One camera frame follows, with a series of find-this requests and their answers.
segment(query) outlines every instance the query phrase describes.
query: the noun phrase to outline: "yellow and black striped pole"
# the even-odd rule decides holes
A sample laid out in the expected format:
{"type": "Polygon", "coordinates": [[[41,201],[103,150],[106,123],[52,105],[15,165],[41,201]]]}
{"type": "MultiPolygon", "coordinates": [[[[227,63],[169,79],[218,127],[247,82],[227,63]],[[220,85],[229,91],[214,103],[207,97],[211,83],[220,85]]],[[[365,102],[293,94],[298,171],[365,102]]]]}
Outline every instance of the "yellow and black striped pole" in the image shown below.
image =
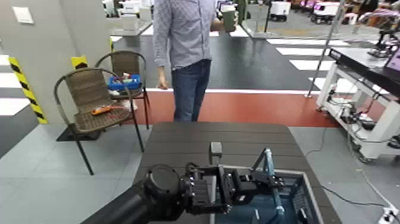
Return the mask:
{"type": "Polygon", "coordinates": [[[114,43],[111,38],[110,38],[110,48],[111,48],[111,52],[113,52],[114,51],[114,43]]]}
{"type": "Polygon", "coordinates": [[[81,57],[71,57],[71,62],[74,69],[82,69],[88,67],[88,61],[86,60],[85,55],[82,55],[81,57]]]}
{"type": "Polygon", "coordinates": [[[35,112],[36,117],[39,121],[40,124],[47,124],[46,117],[43,115],[43,111],[40,108],[40,105],[38,104],[38,101],[35,97],[35,95],[32,92],[32,89],[30,85],[28,84],[28,81],[22,72],[22,69],[20,67],[20,63],[18,63],[17,59],[15,57],[9,57],[8,61],[11,64],[11,68],[14,71],[15,75],[17,76],[18,80],[20,81],[20,84],[22,86],[22,90],[24,91],[25,96],[29,99],[30,101],[30,106],[35,112]]]}

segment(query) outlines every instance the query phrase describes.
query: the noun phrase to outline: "robotic arm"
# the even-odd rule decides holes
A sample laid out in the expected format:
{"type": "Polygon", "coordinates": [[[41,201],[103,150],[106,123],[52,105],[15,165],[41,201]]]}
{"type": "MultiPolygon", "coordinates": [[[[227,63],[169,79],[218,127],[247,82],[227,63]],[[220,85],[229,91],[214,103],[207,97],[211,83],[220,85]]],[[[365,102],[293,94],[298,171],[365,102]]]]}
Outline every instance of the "robotic arm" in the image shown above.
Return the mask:
{"type": "Polygon", "coordinates": [[[186,165],[186,174],[179,174],[170,166],[150,167],[140,182],[88,217],[82,224],[144,224],[150,221],[174,221],[184,210],[196,214],[228,213],[232,206],[250,203],[255,195],[274,195],[279,223],[285,210],[279,197],[279,188],[285,183],[274,175],[271,151],[265,149],[252,168],[229,166],[198,167],[186,165]],[[265,158],[264,167],[258,165],[265,158]],[[205,176],[216,176],[219,202],[211,202],[205,176]]]}

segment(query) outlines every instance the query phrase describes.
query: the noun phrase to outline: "brown wicker chair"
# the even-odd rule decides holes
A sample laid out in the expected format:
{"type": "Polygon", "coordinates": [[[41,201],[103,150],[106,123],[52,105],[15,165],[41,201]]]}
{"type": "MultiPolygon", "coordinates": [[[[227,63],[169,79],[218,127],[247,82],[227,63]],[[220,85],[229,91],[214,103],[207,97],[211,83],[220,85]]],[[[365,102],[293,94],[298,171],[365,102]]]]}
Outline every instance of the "brown wicker chair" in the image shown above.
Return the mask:
{"type": "Polygon", "coordinates": [[[114,103],[108,94],[107,84],[105,83],[103,73],[109,73],[115,75],[111,71],[100,68],[84,68],[72,71],[63,77],[61,77],[54,86],[54,98],[58,106],[58,111],[62,119],[68,125],[73,133],[76,144],[79,151],[85,161],[86,167],[90,173],[93,175],[94,172],[90,166],[89,160],[83,151],[82,145],[78,139],[78,133],[92,133],[99,130],[105,130],[107,127],[112,125],[121,124],[122,122],[132,119],[135,122],[135,128],[137,133],[137,138],[139,139],[140,147],[142,152],[144,152],[142,137],[140,136],[138,124],[136,122],[135,113],[133,110],[132,96],[128,91],[128,99],[130,100],[130,109],[120,107],[121,104],[114,103]],[[67,116],[65,115],[64,109],[61,105],[60,98],[58,97],[58,87],[61,82],[65,80],[72,98],[78,109],[78,113],[75,114],[75,123],[71,123],[67,116]],[[100,114],[97,116],[91,115],[91,111],[102,105],[115,105],[110,112],[100,114]]]}
{"type": "MultiPolygon", "coordinates": [[[[147,106],[149,106],[149,96],[146,91],[146,59],[145,57],[137,52],[121,50],[121,51],[113,51],[111,53],[106,54],[96,63],[95,67],[99,67],[101,63],[106,59],[111,58],[112,70],[117,76],[122,77],[123,73],[128,74],[139,74],[140,81],[142,85],[137,89],[131,89],[130,94],[133,99],[142,99],[145,107],[145,116],[146,116],[146,127],[149,129],[149,116],[147,112],[147,106]],[[140,72],[139,58],[143,61],[143,72],[140,72]]],[[[111,99],[115,100],[124,100],[128,99],[127,95],[119,95],[119,96],[111,96],[111,99]]]]}

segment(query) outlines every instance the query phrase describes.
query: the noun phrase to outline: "black table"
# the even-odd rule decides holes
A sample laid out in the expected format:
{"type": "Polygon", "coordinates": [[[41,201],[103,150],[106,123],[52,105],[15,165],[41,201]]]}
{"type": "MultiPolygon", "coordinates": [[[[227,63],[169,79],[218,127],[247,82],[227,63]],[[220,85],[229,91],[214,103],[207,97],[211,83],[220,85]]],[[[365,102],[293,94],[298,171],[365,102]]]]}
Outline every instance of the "black table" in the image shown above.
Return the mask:
{"type": "Polygon", "coordinates": [[[368,54],[367,48],[332,48],[329,56],[354,71],[359,77],[377,84],[400,98],[400,72],[387,74],[382,71],[388,58],[376,58],[368,54]]]}
{"type": "MultiPolygon", "coordinates": [[[[342,223],[290,130],[283,125],[250,123],[161,123],[155,125],[146,145],[135,182],[148,167],[163,163],[181,175],[187,162],[209,164],[210,142],[221,142],[221,164],[252,166],[264,148],[271,148],[276,169],[303,171],[308,175],[325,224],[342,223]]],[[[175,223],[208,223],[209,215],[184,213],[175,223]]]]}

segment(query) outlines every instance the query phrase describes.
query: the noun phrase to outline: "man's hand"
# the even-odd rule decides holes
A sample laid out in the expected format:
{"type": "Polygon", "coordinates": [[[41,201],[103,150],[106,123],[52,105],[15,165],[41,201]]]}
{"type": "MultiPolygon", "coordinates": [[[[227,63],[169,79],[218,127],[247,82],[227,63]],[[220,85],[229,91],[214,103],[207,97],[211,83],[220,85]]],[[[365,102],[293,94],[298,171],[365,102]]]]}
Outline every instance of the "man's hand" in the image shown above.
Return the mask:
{"type": "Polygon", "coordinates": [[[158,73],[157,88],[162,89],[162,90],[167,90],[168,89],[168,81],[167,81],[167,79],[165,79],[164,67],[157,67],[157,73],[158,73]]]}
{"type": "Polygon", "coordinates": [[[158,78],[158,89],[167,90],[168,89],[168,81],[165,79],[165,76],[158,78]]]}

